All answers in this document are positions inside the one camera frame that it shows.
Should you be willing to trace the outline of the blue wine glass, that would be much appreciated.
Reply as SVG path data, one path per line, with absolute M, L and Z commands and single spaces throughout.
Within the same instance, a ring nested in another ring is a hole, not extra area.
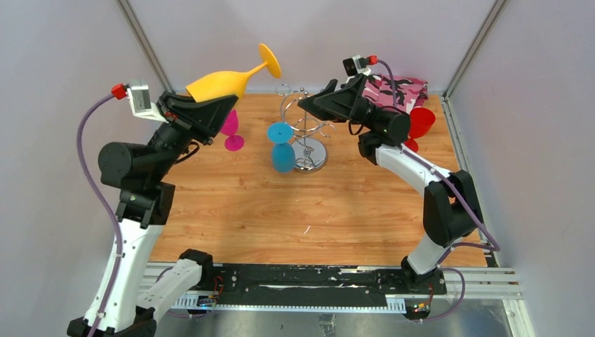
M 293 130 L 285 122 L 273 123 L 267 129 L 267 137 L 273 143 L 272 166 L 279 173 L 288 173 L 295 166 L 295 151 L 289 140 L 293 138 Z

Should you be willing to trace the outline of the chrome wine glass rack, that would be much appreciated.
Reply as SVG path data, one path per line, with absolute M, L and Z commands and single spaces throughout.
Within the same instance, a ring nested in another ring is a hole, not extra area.
M 326 126 L 334 131 L 335 126 L 329 121 L 321 121 L 311 117 L 304 110 L 303 116 L 296 122 L 289 122 L 286 114 L 291 107 L 297 107 L 298 102 L 311 98 L 310 94 L 303 87 L 292 89 L 288 84 L 282 84 L 275 88 L 275 93 L 282 97 L 279 105 L 279 115 L 282 122 L 289 124 L 293 130 L 293 141 L 291 143 L 295 153 L 294 170 L 299 173 L 315 173 L 320 171 L 328 163 L 328 150 L 321 140 L 316 138 L 319 134 L 324 138 L 330 135 L 323 132 Z

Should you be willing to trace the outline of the magenta wine glass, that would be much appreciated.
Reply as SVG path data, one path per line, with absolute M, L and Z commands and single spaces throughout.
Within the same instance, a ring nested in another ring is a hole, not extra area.
M 232 110 L 227 116 L 221 133 L 227 138 L 225 139 L 225 148 L 230 152 L 239 151 L 245 144 L 242 136 L 237 132 L 239 129 L 239 118 L 236 110 Z

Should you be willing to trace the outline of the yellow wine glass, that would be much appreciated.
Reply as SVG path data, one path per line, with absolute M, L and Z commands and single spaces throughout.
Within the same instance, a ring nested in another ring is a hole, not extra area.
M 242 99 L 250 79 L 266 69 L 272 77 L 280 79 L 282 69 L 272 50 L 265 44 L 258 45 L 261 63 L 245 72 L 217 71 L 207 74 L 185 86 L 186 92 L 196 103 L 206 102 L 227 95 Z

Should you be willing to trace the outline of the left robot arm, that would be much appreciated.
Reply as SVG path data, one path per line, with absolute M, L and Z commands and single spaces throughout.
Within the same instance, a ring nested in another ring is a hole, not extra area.
M 184 251 L 149 290 L 141 291 L 140 285 L 173 204 L 175 186 L 164 177 L 183 154 L 211 144 L 237 96 L 197 102 L 164 92 L 153 103 L 147 90 L 118 85 L 111 97 L 127 98 L 134 113 L 157 119 L 160 126 L 146 144 L 112 142 L 100 150 L 100 182 L 120 191 L 117 207 L 108 209 L 114 244 L 95 299 L 83 317 L 69 323 L 68 336 L 153 336 L 184 292 L 223 289 L 212 255 L 195 249 Z

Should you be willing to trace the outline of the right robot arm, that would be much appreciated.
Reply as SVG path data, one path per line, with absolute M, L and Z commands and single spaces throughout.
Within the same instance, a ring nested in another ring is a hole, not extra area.
M 321 121 L 366 128 L 367 132 L 356 133 L 360 155 L 396 174 L 422 197 L 424 234 L 402 260 L 400 275 L 402 287 L 418 293 L 456 244 L 486 227 L 472 176 L 464 170 L 449 171 L 412 151 L 405 144 L 412 114 L 366 97 L 369 81 L 363 74 L 342 85 L 333 79 L 316 95 L 301 99 L 298 106 Z

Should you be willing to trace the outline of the red wine glass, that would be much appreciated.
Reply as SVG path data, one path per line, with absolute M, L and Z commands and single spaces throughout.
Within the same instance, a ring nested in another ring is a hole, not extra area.
M 426 107 L 415 107 L 410 111 L 410 130 L 404 145 L 413 152 L 419 150 L 417 139 L 425 136 L 436 121 L 435 114 Z

